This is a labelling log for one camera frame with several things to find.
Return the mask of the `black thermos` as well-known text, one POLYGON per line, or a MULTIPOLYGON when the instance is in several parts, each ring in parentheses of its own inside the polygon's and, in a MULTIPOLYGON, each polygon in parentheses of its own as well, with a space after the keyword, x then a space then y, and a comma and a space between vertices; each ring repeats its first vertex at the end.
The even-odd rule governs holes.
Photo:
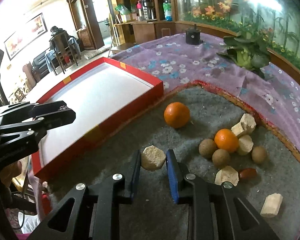
POLYGON ((154 20, 154 5, 152 0, 141 0, 143 14, 145 19, 147 20, 154 20))

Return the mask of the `blue green bottle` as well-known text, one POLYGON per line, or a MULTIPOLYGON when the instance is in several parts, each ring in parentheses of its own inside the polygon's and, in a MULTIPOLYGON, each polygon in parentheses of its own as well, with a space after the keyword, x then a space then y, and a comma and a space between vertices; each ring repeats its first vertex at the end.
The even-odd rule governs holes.
POLYGON ((163 4, 164 16, 166 21, 172 21, 171 0, 164 0, 163 4))

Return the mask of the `dark red jujube back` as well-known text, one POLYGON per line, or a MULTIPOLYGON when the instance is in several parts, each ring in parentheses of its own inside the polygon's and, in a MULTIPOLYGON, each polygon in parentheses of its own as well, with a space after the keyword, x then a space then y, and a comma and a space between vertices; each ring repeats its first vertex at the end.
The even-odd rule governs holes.
POLYGON ((249 114, 254 118, 257 125, 262 124, 262 120, 256 111, 251 111, 249 114))

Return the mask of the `glass panel with flowers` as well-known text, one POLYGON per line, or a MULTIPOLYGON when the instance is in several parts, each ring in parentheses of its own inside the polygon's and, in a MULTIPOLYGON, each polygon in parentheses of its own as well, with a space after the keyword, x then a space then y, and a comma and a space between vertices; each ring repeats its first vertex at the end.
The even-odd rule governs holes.
POLYGON ((300 70, 300 7, 293 0, 176 0, 178 20, 256 37, 300 70))

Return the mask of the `red box with white inside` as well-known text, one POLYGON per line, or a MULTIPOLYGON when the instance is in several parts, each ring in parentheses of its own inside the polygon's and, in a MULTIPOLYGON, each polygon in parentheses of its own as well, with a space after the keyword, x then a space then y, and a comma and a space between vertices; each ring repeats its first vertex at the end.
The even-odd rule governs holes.
POLYGON ((73 123, 51 129, 32 155, 34 175, 49 181, 75 157, 99 145, 164 93, 157 77, 102 57, 74 71, 36 99, 64 101, 76 113, 73 123))

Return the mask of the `brown kiwi left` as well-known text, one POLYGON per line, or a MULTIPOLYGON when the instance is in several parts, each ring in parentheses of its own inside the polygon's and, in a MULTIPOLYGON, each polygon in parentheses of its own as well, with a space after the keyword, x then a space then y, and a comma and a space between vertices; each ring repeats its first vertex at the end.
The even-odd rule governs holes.
POLYGON ((218 149, 216 143, 212 139, 204 139, 199 147, 198 151, 200 155, 205 159, 211 159, 214 152, 218 149))

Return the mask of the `orange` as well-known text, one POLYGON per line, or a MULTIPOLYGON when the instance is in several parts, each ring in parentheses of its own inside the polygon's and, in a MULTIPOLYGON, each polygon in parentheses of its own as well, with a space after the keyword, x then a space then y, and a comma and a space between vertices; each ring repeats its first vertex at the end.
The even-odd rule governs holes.
POLYGON ((215 137, 214 142, 217 147, 228 151, 229 153, 234 153, 239 147, 239 140, 235 134, 229 129, 220 129, 215 137))
POLYGON ((168 126, 178 129, 190 120, 189 108, 181 102, 170 103, 164 111, 164 119, 168 126))

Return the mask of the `brown kiwi middle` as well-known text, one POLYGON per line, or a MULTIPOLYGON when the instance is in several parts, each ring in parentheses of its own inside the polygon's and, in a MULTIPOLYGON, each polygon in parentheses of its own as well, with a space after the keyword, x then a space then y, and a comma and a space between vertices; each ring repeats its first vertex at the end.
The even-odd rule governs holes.
POLYGON ((224 149, 217 149, 212 155, 212 162, 216 168, 224 168, 230 163, 230 154, 224 149))

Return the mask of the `hexagonal beige block front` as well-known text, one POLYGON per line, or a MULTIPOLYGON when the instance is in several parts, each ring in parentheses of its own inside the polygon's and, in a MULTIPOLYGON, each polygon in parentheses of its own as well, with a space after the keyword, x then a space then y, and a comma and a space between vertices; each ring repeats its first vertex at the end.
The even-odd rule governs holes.
POLYGON ((161 169, 165 161, 166 154, 153 145, 146 147, 141 153, 141 166, 147 171, 161 169))

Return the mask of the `wooden chair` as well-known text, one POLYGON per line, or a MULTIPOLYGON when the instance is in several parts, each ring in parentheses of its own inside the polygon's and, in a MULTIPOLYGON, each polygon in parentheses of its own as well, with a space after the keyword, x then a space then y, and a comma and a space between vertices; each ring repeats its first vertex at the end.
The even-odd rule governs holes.
POLYGON ((70 47, 65 48, 65 46, 63 46, 61 41, 61 34, 55 36, 53 38, 53 41, 55 41, 55 43, 57 44, 60 50, 60 52, 57 51, 54 52, 57 61, 59 63, 59 66, 61 67, 62 72, 65 74, 66 65, 69 63, 75 63, 76 65, 78 65, 78 59, 80 59, 81 56, 77 52, 75 44, 74 44, 75 52, 73 52, 73 50, 70 47))

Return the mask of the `black cylinder device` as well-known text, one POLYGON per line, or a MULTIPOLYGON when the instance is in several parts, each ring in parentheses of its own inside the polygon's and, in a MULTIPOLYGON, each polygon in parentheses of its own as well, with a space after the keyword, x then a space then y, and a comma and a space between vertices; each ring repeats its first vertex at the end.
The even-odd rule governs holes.
POLYGON ((194 24, 193 28, 185 30, 185 40, 189 45, 200 45, 203 43, 203 40, 200 37, 200 30, 197 28, 196 24, 194 24))

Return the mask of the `green leafy vegetable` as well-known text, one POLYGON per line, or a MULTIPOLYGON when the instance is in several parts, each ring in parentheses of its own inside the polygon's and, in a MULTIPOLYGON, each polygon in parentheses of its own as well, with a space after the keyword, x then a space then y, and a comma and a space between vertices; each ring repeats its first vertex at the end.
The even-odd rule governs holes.
POLYGON ((262 68, 270 63, 270 53, 260 38, 246 38, 244 35, 225 36, 223 38, 223 51, 218 56, 231 60, 237 66, 244 68, 262 79, 262 68))

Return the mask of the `brown kiwi right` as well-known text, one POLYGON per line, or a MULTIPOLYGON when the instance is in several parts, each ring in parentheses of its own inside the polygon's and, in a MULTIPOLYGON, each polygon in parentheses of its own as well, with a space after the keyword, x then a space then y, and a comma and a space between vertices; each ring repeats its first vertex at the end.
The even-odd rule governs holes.
POLYGON ((253 148, 251 152, 251 157, 254 163, 256 164, 262 164, 267 159, 267 151, 262 146, 257 146, 253 148))

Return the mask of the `beige block small back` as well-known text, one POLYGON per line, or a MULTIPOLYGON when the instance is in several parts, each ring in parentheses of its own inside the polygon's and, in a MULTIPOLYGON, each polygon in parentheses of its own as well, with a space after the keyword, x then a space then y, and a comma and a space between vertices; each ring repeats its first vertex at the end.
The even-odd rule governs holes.
POLYGON ((234 126, 232 126, 231 131, 238 138, 246 135, 248 132, 246 124, 243 122, 239 122, 239 123, 235 124, 234 126))

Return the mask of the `wooden side cabinet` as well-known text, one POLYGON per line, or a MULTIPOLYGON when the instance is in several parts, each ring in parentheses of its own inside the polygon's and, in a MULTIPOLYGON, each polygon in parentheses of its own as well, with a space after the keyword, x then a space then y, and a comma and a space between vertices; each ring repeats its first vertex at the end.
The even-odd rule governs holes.
POLYGON ((172 21, 132 21, 114 26, 121 43, 141 44, 177 33, 172 21))

